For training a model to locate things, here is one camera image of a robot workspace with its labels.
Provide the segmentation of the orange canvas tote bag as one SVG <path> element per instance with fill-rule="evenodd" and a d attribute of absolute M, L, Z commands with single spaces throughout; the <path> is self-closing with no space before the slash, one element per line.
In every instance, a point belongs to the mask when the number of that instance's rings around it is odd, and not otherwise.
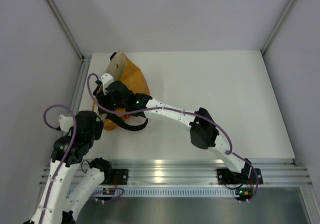
<path fill-rule="evenodd" d="M 135 93 L 135 99 L 133 101 L 134 106 L 137 106 L 136 101 L 138 97 L 146 97 L 150 94 L 150 90 L 143 75 L 141 69 L 135 65 L 123 51 L 114 52 L 110 56 L 110 63 L 105 69 L 105 73 L 112 75 L 114 81 L 121 81 L 127 86 L 127 88 Z M 95 82 L 98 85 L 101 85 L 101 79 Z M 96 88 L 93 91 L 93 95 L 96 98 Z M 122 108 L 117 108 L 113 112 L 118 114 L 108 113 L 101 109 L 97 108 L 97 111 L 101 118 L 104 119 L 103 128 L 107 131 L 113 131 L 114 129 L 120 127 L 127 131 L 137 132 L 143 130 L 147 124 L 148 120 L 146 119 L 142 124 L 131 125 L 126 123 L 126 120 L 129 119 L 132 115 L 128 114 L 128 111 Z"/>

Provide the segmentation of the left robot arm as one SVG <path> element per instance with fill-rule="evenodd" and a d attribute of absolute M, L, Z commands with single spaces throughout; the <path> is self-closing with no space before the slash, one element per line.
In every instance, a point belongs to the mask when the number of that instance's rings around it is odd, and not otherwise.
<path fill-rule="evenodd" d="M 44 192 L 29 224 L 74 224 L 81 209 L 102 183 L 113 178 L 112 164 L 103 158 L 89 162 L 85 176 L 69 192 L 84 156 L 102 135 L 104 123 L 94 112 L 80 111 L 73 116 L 60 115 L 57 130 L 66 134 L 53 144 L 50 169 Z"/>

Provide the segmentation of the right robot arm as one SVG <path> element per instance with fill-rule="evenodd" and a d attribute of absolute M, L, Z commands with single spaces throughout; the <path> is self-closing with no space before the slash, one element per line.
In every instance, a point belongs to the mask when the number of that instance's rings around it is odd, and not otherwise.
<path fill-rule="evenodd" d="M 201 107 L 186 111 L 164 104 L 148 94 L 134 93 L 121 81 L 105 77 L 96 80 L 93 91 L 95 104 L 106 123 L 114 123 L 127 131 L 143 130 L 150 119 L 171 122 L 186 130 L 190 142 L 198 149 L 213 151 L 226 165 L 219 169 L 218 181 L 222 185 L 260 185 L 259 169 L 233 151 L 228 134 L 216 124 L 209 112 Z"/>

